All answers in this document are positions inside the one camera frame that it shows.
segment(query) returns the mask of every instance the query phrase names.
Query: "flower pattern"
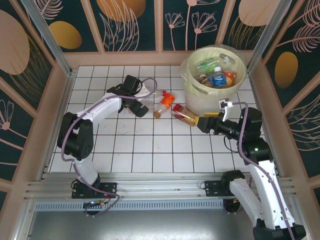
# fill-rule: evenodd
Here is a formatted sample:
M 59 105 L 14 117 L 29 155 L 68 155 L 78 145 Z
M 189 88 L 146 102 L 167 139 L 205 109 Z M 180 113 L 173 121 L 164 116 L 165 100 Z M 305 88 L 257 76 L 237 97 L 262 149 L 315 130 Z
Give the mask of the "flower pattern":
M 14 113 L 15 105 L 8 101 L 7 106 L 4 100 L 0 100 L 0 130 L 10 129 L 10 121 Z
M 188 12 L 186 15 L 186 27 L 185 27 L 185 50 L 188 50 L 188 25 L 189 25 L 189 15 L 190 15 L 190 9 L 191 7 L 197 6 L 197 5 L 210 5 L 210 4 L 217 4 L 219 3 L 220 0 L 186 0 L 186 3 L 189 5 L 188 6 Z M 214 30 L 208 30 L 210 27 L 207 26 L 206 29 L 203 29 L 203 31 L 201 33 L 208 33 L 208 32 L 212 32 L 215 31 L 217 29 L 217 25 L 215 25 L 215 29 Z M 197 46 L 197 36 L 199 33 L 195 33 L 195 43 L 194 45 Z
M 175 51 L 175 43 L 174 43 L 174 37 L 173 37 L 173 33 L 172 33 L 172 29 L 174 28 L 180 28 L 183 27 L 186 22 L 183 21 L 184 18 L 181 16 L 181 12 L 180 13 L 173 13 L 172 16 L 170 13 L 167 13 L 165 15 L 165 20 L 168 23 L 168 26 L 170 28 L 170 33 L 171 33 L 171 42 L 172 42 L 172 46 L 173 46 L 173 50 Z
M 199 18 L 199 12 L 192 14 L 191 18 L 195 32 L 194 49 L 197 49 L 198 34 L 209 33 L 217 30 L 217 25 L 214 24 L 216 22 L 214 15 L 215 13 L 203 13 Z
M 6 103 L 3 99 L 0 100 L 0 130 L 4 130 L 4 131 L 9 130 L 12 133 L 26 139 L 27 138 L 26 136 L 14 131 L 10 128 L 10 122 L 11 122 L 12 116 L 14 114 L 14 109 L 15 109 L 15 105 L 12 102 L 8 101 L 8 103 L 6 105 Z M 23 147 L 15 145 L 15 144 L 8 142 L 2 138 L 0 138 L 0 142 L 4 143 L 6 145 L 9 145 L 13 148 L 23 150 Z

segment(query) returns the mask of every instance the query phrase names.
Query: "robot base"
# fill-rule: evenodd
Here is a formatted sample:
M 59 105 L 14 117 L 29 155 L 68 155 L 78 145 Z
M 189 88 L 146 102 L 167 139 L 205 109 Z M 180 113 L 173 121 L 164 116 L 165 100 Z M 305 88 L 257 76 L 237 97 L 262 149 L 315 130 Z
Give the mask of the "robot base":
M 116 182 L 99 182 L 98 186 L 95 186 L 95 188 L 108 193 L 117 193 Z M 103 193 L 92 190 L 79 180 L 77 180 L 77 182 L 72 186 L 72 199 L 104 199 L 105 197 L 106 196 Z M 114 199 L 116 196 L 109 195 L 109 197 Z
M 301 240 L 306 236 L 305 227 L 298 224 L 293 224 L 291 230 L 295 240 Z M 264 221 L 258 219 L 256 226 L 253 228 L 253 236 L 255 240 L 291 240 L 287 228 L 269 229 L 266 228 Z

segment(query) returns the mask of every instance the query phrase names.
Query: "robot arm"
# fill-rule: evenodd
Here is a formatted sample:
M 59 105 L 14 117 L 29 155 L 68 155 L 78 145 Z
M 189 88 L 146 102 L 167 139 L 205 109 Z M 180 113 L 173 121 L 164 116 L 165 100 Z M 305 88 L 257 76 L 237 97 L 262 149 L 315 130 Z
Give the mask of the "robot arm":
M 84 113 L 86 115 L 74 126 L 73 131 L 66 141 L 64 154 L 70 155 L 75 160 L 72 162 L 80 173 L 78 180 L 84 179 L 88 184 L 99 188 L 100 178 L 94 169 L 92 160 L 89 158 L 94 147 L 94 130 L 98 128 L 99 123 L 108 115 L 124 108 L 129 108 L 137 117 L 143 117 L 148 108 L 143 106 L 138 99 L 126 99 L 117 96 L 142 97 L 150 92 L 139 79 L 128 75 L 123 84 L 111 87 L 107 93 L 98 101 L 105 100 L 100 105 L 89 111 L 89 108 L 78 113 L 67 112 L 62 119 L 60 132 L 58 135 L 57 146 L 62 147 L 67 131 L 71 124 Z
M 267 176 L 255 165 L 246 161 L 249 172 L 254 179 L 257 187 L 259 198 L 255 196 L 249 187 L 245 176 L 239 170 L 225 172 L 221 178 L 222 188 L 226 193 L 232 193 L 242 204 L 244 210 L 248 214 L 252 225 L 253 235 L 257 240 L 289 240 L 289 230 L 285 220 L 295 236 L 296 240 L 301 240 L 306 236 L 305 228 L 295 224 L 295 219 L 288 210 L 282 195 L 275 172 L 275 163 L 269 145 L 260 138 L 262 114 L 259 110 L 249 107 L 248 116 L 245 123 L 244 135 L 242 142 L 239 142 L 242 123 L 244 121 L 244 109 L 241 112 L 239 123 L 228 120 L 232 102 L 221 100 L 220 109 L 224 110 L 224 114 L 220 113 L 218 117 L 198 117 L 195 122 L 198 128 L 209 133 L 214 130 L 214 134 L 219 133 L 227 136 L 229 139 L 237 140 L 237 146 L 241 145 L 244 155 L 262 167 L 269 173 L 275 186 L 280 194 L 280 200 L 285 209 L 287 219 L 284 219 L 281 207 L 276 196 L 275 190 L 268 180 Z

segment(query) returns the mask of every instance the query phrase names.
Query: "dark green wallpaper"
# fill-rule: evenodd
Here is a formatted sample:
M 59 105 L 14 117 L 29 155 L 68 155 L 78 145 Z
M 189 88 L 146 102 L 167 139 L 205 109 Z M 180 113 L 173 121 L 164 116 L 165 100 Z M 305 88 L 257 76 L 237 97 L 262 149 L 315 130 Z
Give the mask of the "dark green wallpaper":
M 313 2 L 303 3 L 266 63 L 283 107 L 320 71 L 320 8 Z
M 313 192 L 314 192 L 315 197 L 316 197 L 318 204 L 320 206 L 320 187 L 313 189 Z
M 280 30 L 282 29 L 284 23 L 286 22 L 288 16 L 290 15 L 290 13 L 291 13 L 291 11 L 292 11 L 292 9 L 294 8 L 294 6 L 295 6 L 296 3 L 297 3 L 297 0 L 292 0 L 288 11 L 287 11 L 286 14 L 284 15 L 281 23 L 279 24 L 277 30 L 276 30 L 275 33 L 274 33 L 271 41 L 269 42 L 269 44 L 268 44 L 268 45 L 266 46 L 266 48 L 265 48 L 265 50 L 264 50 L 264 52 L 263 52 L 263 54 L 262 54 L 262 57 L 263 57 L 263 58 L 264 58 L 264 57 L 266 56 L 266 54 L 268 53 L 268 51 L 269 51 L 271 45 L 273 44 L 276 36 L 278 35 L 278 33 L 280 32 Z
M 236 0 L 223 44 L 253 50 L 279 0 Z
M 20 0 L 17 0 L 17 1 L 18 1 L 18 3 L 20 4 L 20 7 L 22 8 L 22 10 L 23 10 L 24 13 L 26 14 L 26 16 L 28 17 L 29 22 L 31 22 L 31 24 L 32 24 L 33 28 L 35 29 L 36 33 L 41 37 L 41 34 L 40 34 L 38 28 L 36 27 L 36 25 L 34 24 L 34 22 L 31 20 L 31 18 L 29 17 L 29 15 L 27 14 L 27 11 L 26 11 L 24 5 L 21 3 Z M 44 45 L 46 46 L 46 49 L 48 49 L 48 51 L 49 51 L 50 55 L 52 56 L 52 58 L 53 58 L 54 60 L 56 60 L 56 57 L 55 57 L 55 56 L 53 55 L 53 53 L 51 52 L 51 50 L 50 50 L 50 48 L 48 47 L 46 41 L 44 41 L 44 39 L 43 39 L 42 37 L 41 37 L 41 39 L 42 39 L 42 42 L 44 43 Z
M 45 0 L 37 1 L 43 11 Z M 53 10 L 42 14 L 58 44 L 65 53 L 97 52 L 85 11 L 80 0 L 52 1 Z
M 156 50 L 153 0 L 90 0 L 90 4 L 106 52 Z
M 291 133 L 309 178 L 320 175 L 320 85 L 287 115 Z
M 163 1 L 164 51 L 195 50 L 215 44 L 226 1 L 205 3 L 198 1 L 191 6 L 185 0 Z
M 265 29 L 265 25 L 248 26 L 244 24 L 239 17 L 240 2 L 241 0 L 235 1 L 223 44 L 237 50 L 253 50 Z
M 0 77 L 38 108 L 52 65 L 9 3 L 0 2 Z
M 0 90 L 0 178 L 11 181 L 23 152 L 33 117 Z
M 1 213 L 2 207 L 5 203 L 6 196 L 7 196 L 7 193 L 5 191 L 0 191 L 0 213 Z

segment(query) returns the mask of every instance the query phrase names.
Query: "plastic bottle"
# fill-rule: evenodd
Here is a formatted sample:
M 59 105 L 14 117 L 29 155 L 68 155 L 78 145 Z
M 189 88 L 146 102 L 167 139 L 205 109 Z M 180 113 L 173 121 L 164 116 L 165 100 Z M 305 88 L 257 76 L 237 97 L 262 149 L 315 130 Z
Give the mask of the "plastic bottle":
M 215 87 L 215 88 L 223 88 L 227 85 L 226 75 L 221 71 L 221 67 L 216 66 L 214 68 L 213 76 L 208 77 L 208 81 Z
M 153 116 L 157 119 L 161 117 L 161 115 L 170 108 L 171 104 L 174 102 L 175 97 L 171 93 L 167 93 L 161 102 L 158 104 Z
M 199 76 L 202 74 L 212 73 L 215 70 L 215 67 L 222 67 L 226 69 L 232 64 L 235 64 L 235 60 L 233 58 L 225 54 L 220 54 L 219 56 L 199 62 L 196 66 L 195 75 Z

